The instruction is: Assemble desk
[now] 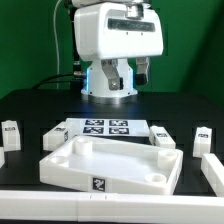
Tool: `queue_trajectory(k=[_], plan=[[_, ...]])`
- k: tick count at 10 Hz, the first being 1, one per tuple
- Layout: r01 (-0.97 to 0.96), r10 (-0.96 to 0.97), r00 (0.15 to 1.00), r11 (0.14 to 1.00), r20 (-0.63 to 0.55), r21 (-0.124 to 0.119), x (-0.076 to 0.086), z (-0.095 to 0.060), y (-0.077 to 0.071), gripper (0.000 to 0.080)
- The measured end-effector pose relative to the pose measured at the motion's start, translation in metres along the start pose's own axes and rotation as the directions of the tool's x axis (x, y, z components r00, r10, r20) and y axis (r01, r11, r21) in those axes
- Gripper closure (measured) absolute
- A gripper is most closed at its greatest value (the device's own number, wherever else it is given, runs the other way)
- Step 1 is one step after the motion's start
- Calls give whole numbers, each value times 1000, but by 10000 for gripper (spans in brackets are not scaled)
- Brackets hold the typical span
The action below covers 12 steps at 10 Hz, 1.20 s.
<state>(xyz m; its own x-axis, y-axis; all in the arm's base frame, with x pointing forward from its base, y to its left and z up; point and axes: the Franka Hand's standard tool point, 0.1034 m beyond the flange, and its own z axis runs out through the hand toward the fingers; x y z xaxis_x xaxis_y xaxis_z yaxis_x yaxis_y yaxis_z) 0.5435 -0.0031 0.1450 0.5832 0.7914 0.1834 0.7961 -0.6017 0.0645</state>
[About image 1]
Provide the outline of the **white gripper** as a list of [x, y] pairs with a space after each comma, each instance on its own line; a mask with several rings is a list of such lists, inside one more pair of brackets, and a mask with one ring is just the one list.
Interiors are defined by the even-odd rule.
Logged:
[[124, 4], [102, 3], [80, 8], [74, 16], [77, 51], [83, 61], [100, 59], [110, 90], [120, 89], [118, 61], [136, 58], [135, 83], [148, 82], [150, 59], [163, 52], [160, 19], [145, 9], [140, 20], [126, 17]]

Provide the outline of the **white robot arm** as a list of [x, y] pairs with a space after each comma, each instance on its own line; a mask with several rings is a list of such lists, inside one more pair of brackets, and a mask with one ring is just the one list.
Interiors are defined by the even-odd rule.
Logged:
[[83, 97], [118, 104], [148, 81], [150, 58], [163, 52], [158, 14], [144, 0], [71, 0], [77, 52], [90, 66]]

